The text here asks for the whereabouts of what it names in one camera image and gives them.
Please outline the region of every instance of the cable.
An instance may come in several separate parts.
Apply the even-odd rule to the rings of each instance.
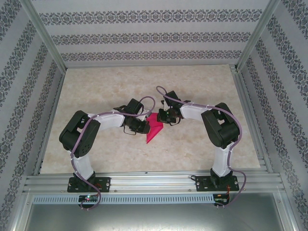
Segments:
[[[154,108],[155,108],[155,99],[154,99],[153,97],[151,97],[151,96],[145,96],[145,97],[143,97],[139,102],[141,102],[142,100],[144,100],[144,99],[146,99],[146,98],[150,98],[151,100],[153,100],[153,107],[152,107],[148,112],[146,112],[146,113],[144,113],[144,114],[136,115],[136,114],[128,114],[128,113],[115,112],[115,111],[112,111],[112,112],[103,112],[103,113],[99,113],[99,114],[96,114],[96,115],[92,116],[92,117],[86,122],[86,124],[85,124],[84,128],[82,129],[82,131],[81,131],[81,133],[80,133],[80,135],[79,135],[79,137],[78,137],[78,139],[77,139],[77,141],[76,141],[76,143],[75,143],[75,146],[74,146],[74,148],[73,148],[73,150],[72,150],[72,152],[71,152],[71,155],[70,155],[70,156],[71,156],[71,163],[72,163],[73,169],[74,169],[74,171],[75,171],[75,174],[76,174],[80,179],[82,179],[87,185],[91,186],[92,188],[94,188],[94,189],[97,191],[98,196],[99,196],[99,199],[98,199],[97,203],[94,204],[91,208],[84,208],[84,207],[82,207],[82,204],[84,203],[84,201],[82,201],[81,204],[80,204],[80,207],[81,207],[82,210],[85,209],[85,210],[89,211],[89,210],[94,209],[96,206],[98,206],[98,204],[100,203],[100,201],[101,201],[101,199],[102,199],[102,194],[101,194],[100,190],[99,190],[96,186],[94,186],[93,184],[91,184],[90,182],[88,182],[86,179],[84,179],[84,178],[79,174],[79,172],[77,171],[77,168],[76,168],[76,166],[75,166],[75,163],[74,163],[74,153],[75,153],[75,151],[76,151],[76,149],[77,149],[77,147],[78,147],[78,145],[79,145],[79,143],[80,143],[80,141],[81,141],[81,138],[82,138],[83,134],[85,133],[85,130],[86,130],[87,126],[89,125],[89,123],[91,122],[91,120],[93,120],[93,119],[95,119],[95,118],[97,118],[97,117],[103,116],[103,115],[107,115],[107,114],[116,114],[116,115],[123,115],[123,116],[125,115],[125,116],[133,116],[133,117],[138,117],[138,116],[143,116],[143,115],[146,116],[146,115],[150,114],[150,113],[154,110]]]
[[[170,99],[170,100],[173,100],[175,102],[178,102],[178,103],[182,103],[182,104],[187,104],[187,105],[190,105],[190,106],[198,106],[198,107],[204,107],[204,108],[210,108],[210,109],[215,109],[215,110],[218,110],[218,111],[221,111],[227,115],[229,115],[237,124],[239,130],[240,130],[240,135],[239,135],[239,138],[238,140],[230,147],[229,149],[229,152],[228,152],[228,158],[227,158],[227,166],[228,168],[233,171],[233,172],[238,172],[238,173],[241,173],[243,176],[244,176],[244,182],[243,182],[243,185],[242,187],[240,188],[239,192],[237,193],[237,195],[235,196],[235,198],[229,202],[226,206],[232,204],[235,200],[237,200],[238,196],[241,194],[241,192],[243,191],[245,185],[246,185],[246,180],[247,180],[247,176],[246,174],[243,172],[243,171],[240,171],[240,170],[235,170],[233,169],[231,166],[230,166],[230,158],[231,158],[231,151],[232,149],[238,144],[238,142],[241,140],[242,138],[242,135],[243,135],[243,129],[242,129],[242,126],[240,124],[240,122],[237,120],[237,118],[230,112],[222,109],[222,108],[219,108],[219,107],[215,107],[215,106],[211,106],[211,105],[203,105],[203,104],[197,104],[197,103],[188,103],[188,102],[183,102],[183,101],[180,101],[180,100],[176,100],[176,99],[173,99],[169,96],[166,96],[164,93],[162,93],[159,88],[161,88],[162,90],[164,90],[165,92],[167,92],[167,90],[165,88],[163,88],[162,86],[157,86],[156,87],[156,90],[158,91],[158,93],[160,93],[161,95],[163,95],[165,98],[167,99]]]

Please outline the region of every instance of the metal profile rail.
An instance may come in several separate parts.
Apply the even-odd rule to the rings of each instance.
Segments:
[[[284,185],[279,173],[268,173],[264,160],[259,159],[260,167],[244,169],[247,183],[243,193],[276,193],[284,191]],[[200,193],[196,191],[191,175],[209,176],[209,171],[174,171],[174,172],[129,172],[129,173],[99,173],[98,177],[111,177],[108,194],[177,194]],[[242,186],[244,177],[234,174]],[[67,192],[67,184],[72,174],[41,174],[28,176],[23,194],[72,194]]]

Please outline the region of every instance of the marble floor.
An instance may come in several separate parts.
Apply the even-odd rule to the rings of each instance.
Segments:
[[[67,70],[41,173],[73,172],[59,135],[76,111],[106,112],[127,104],[131,98],[151,95],[156,100],[154,112],[158,112],[162,96],[155,90],[157,85],[174,90],[182,100],[226,103],[243,127],[243,138],[234,148],[231,166],[259,167],[228,65],[134,66]],[[149,99],[142,103],[145,108],[152,107]],[[148,144],[146,135],[130,136],[122,128],[101,131],[89,154],[96,172],[201,170],[210,169],[214,162],[214,146],[203,123],[189,119],[173,127],[164,125]]]

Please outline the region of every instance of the wallpaper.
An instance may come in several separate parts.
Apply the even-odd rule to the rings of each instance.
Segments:
[[[271,164],[308,230],[308,7],[282,0],[241,70]]]
[[[268,0],[32,1],[67,67],[236,64]]]
[[[64,77],[17,0],[1,1],[0,231],[33,174]]]

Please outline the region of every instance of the black plastic bracket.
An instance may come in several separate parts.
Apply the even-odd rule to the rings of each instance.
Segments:
[[[80,182],[82,181],[78,177],[71,177],[68,181],[68,186],[67,186],[67,192],[68,193],[95,193],[96,190],[92,188],[91,186],[87,185],[85,182]],[[102,193],[107,193],[109,192],[110,189],[110,182],[111,178],[110,177],[94,177],[93,179],[88,179],[88,181],[96,186],[100,192]]]
[[[197,192],[218,192],[218,191],[227,191],[227,187],[230,187],[230,191],[239,191],[240,187],[237,181],[236,176],[231,176],[228,181],[220,184],[216,187],[210,176],[196,176],[195,179]]]

